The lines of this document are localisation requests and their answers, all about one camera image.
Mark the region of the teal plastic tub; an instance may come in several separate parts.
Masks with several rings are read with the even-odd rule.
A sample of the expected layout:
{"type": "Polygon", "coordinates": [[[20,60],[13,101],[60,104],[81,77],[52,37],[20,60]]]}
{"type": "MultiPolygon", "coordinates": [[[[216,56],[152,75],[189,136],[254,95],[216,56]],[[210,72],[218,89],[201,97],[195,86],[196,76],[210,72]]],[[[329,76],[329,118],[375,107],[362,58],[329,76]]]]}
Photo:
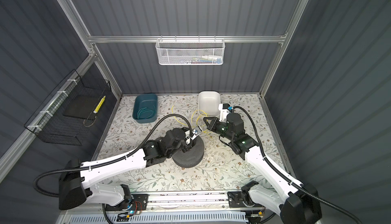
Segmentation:
{"type": "Polygon", "coordinates": [[[152,123],[157,119],[158,96],[141,94],[134,101],[132,117],[139,124],[152,123]]]}

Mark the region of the black flat pad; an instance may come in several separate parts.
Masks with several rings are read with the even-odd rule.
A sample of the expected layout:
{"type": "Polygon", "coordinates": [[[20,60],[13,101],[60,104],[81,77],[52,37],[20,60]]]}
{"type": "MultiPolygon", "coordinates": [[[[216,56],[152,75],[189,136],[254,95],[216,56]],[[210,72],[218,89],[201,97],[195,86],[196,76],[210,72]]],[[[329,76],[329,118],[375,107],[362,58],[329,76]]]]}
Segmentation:
{"type": "Polygon", "coordinates": [[[77,96],[66,107],[63,116],[92,121],[95,119],[93,110],[97,104],[97,97],[77,96]]]}

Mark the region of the grey perforated cable spool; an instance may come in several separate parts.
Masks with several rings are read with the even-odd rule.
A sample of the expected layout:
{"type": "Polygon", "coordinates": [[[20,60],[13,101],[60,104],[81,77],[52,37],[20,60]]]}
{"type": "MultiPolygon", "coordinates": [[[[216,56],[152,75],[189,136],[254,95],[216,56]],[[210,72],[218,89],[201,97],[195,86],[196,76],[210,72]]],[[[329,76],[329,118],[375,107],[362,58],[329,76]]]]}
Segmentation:
{"type": "Polygon", "coordinates": [[[188,151],[183,152],[182,150],[176,152],[172,159],[176,165],[181,168],[193,168],[197,166],[204,157],[204,142],[200,137],[195,140],[195,145],[188,151]]]}

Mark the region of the white plastic tub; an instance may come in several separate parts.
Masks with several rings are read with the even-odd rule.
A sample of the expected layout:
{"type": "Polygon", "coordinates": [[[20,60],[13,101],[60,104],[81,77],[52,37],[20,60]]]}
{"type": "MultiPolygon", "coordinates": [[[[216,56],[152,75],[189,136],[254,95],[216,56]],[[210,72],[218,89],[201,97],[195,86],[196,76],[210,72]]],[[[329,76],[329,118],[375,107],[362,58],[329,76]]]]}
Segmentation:
{"type": "Polygon", "coordinates": [[[215,91],[202,91],[198,94],[198,112],[200,115],[206,113],[208,116],[219,116],[219,105],[221,96],[215,91]]]}

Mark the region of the items in white basket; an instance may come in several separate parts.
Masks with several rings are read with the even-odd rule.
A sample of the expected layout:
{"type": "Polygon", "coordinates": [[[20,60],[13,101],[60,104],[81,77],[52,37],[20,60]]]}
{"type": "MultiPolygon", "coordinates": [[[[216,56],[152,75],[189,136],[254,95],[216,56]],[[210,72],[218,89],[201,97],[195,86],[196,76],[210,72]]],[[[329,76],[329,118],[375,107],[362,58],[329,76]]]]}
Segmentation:
{"type": "Polygon", "coordinates": [[[221,55],[204,55],[197,57],[185,57],[179,61],[180,64],[222,64],[223,56],[221,55]]]}

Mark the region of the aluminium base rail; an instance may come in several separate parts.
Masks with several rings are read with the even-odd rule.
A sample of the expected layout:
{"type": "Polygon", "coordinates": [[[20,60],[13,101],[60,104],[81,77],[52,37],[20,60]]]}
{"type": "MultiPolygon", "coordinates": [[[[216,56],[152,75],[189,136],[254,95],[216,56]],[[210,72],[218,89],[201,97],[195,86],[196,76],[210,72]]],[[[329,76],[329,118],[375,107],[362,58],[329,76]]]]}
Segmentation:
{"type": "Polygon", "coordinates": [[[284,200],[257,185],[251,190],[252,204],[239,191],[188,191],[135,194],[135,214],[87,205],[61,215],[58,224],[250,224],[281,215],[284,200]]]}

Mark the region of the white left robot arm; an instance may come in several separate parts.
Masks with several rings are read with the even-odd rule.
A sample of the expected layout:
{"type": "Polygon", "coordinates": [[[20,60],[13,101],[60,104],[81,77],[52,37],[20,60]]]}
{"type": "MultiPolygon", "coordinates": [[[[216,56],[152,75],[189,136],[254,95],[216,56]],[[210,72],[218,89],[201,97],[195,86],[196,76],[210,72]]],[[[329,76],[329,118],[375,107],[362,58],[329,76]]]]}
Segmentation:
{"type": "Polygon", "coordinates": [[[134,198],[127,185],[109,186],[102,183],[110,177],[163,163],[176,153],[195,146],[198,129],[174,128],[164,137],[148,140],[138,150],[98,161],[79,162],[72,160],[68,166],[80,172],[62,173],[59,179],[59,209],[70,210],[84,203],[106,204],[116,209],[131,209],[134,198]]]}

